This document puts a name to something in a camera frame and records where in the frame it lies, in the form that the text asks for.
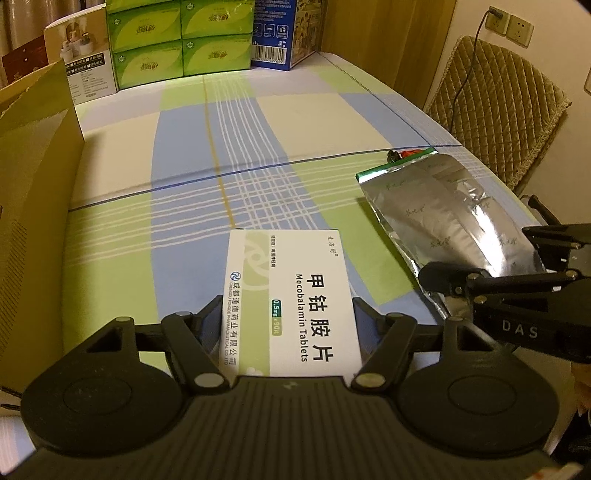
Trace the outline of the right hand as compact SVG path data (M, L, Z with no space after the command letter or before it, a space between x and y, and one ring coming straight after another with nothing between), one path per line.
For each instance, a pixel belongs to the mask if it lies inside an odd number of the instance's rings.
M571 372L574 377L574 389L579 415L591 409L591 365L571 363Z

